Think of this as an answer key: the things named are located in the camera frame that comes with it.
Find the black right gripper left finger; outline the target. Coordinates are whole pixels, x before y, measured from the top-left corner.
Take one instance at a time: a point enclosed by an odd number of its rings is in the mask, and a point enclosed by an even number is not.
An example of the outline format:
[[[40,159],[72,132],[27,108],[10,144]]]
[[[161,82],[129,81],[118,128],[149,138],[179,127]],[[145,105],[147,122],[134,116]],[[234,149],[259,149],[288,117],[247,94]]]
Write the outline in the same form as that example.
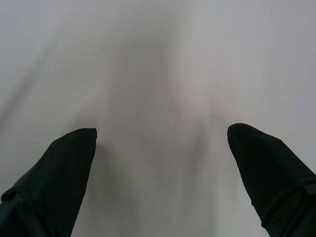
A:
[[[96,151],[97,130],[81,128],[51,143],[1,196],[0,237],[71,237]]]

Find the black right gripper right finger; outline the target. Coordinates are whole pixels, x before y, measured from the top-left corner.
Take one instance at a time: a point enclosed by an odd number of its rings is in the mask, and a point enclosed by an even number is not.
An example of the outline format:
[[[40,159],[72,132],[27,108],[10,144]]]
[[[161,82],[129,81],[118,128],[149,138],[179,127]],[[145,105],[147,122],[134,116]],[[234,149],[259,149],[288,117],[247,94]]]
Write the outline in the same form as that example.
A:
[[[230,150],[270,237],[316,237],[316,174],[280,139],[250,125],[227,131]]]

